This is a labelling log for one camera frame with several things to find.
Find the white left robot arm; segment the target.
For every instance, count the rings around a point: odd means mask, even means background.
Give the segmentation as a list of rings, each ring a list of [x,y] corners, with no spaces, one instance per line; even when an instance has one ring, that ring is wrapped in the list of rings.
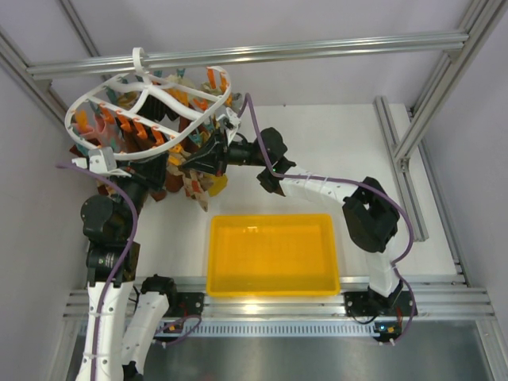
[[[133,317],[125,319],[140,254],[138,218],[149,193],[164,187],[167,162],[160,154],[116,165],[121,175],[107,180],[114,194],[96,194],[82,205],[88,322],[78,380],[142,380],[160,319],[179,308],[174,279],[153,275],[140,287]]]

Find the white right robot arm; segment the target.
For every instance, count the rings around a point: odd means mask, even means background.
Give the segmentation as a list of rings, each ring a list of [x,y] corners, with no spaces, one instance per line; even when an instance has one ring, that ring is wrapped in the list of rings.
[[[261,167],[257,179],[271,194],[299,198],[327,210],[341,211],[351,241],[366,255],[369,285],[364,293],[346,298],[352,318],[390,314],[399,305],[402,281],[395,274],[387,246],[398,231],[400,214],[385,199],[379,182],[367,177],[359,183],[338,183],[304,171],[285,157],[281,134],[267,128],[253,141],[231,141],[214,132],[206,143],[183,161],[181,168],[221,176],[229,165]]]

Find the grey sock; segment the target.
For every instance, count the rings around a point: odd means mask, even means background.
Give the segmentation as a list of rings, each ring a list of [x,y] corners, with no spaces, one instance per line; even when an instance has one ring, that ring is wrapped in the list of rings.
[[[235,113],[239,113],[244,102],[244,95],[242,93],[234,93],[231,95],[228,107],[231,108]]]

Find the argyle beige sock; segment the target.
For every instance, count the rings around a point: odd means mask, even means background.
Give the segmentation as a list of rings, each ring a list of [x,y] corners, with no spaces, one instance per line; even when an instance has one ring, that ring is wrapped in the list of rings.
[[[183,188],[186,196],[195,200],[204,212],[208,211],[209,194],[212,181],[207,174],[189,170],[183,172]]]
[[[195,170],[183,168],[183,164],[187,161],[187,158],[191,154],[186,152],[181,144],[177,144],[173,148],[170,148],[168,152],[169,157],[167,159],[167,171],[171,175],[183,175],[190,179],[198,178],[198,173]]]

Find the mustard yellow sock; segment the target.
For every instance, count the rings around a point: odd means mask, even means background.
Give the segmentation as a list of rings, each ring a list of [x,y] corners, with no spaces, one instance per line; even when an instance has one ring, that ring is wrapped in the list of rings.
[[[228,177],[227,175],[222,176],[210,176],[211,186],[208,189],[208,193],[210,197],[218,196],[228,185]]]

